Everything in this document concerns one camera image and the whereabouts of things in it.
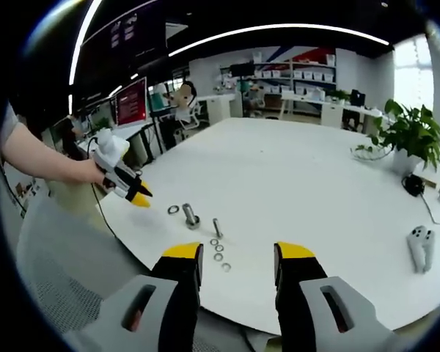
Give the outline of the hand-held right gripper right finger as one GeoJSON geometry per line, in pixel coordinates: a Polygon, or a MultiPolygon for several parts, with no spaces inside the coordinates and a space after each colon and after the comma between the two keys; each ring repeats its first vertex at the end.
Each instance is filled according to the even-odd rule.
{"type": "Polygon", "coordinates": [[[304,246],[274,245],[283,351],[402,351],[403,339],[376,317],[374,305],[338,276],[328,276],[304,246]]]}

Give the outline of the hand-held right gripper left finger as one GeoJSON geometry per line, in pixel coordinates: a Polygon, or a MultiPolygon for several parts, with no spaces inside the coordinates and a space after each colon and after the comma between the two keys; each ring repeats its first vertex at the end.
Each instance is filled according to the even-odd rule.
{"type": "Polygon", "coordinates": [[[168,248],[148,275],[103,300],[98,318],[64,339],[73,351],[191,351],[200,307],[203,245],[168,248]]]}

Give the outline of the person's left hand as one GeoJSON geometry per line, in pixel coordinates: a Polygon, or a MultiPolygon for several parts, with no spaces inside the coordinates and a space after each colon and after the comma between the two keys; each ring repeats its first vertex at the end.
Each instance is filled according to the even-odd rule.
{"type": "Polygon", "coordinates": [[[103,184],[105,178],[104,173],[91,158],[83,161],[74,161],[70,175],[72,180],[76,182],[97,183],[99,185],[103,184]]]}

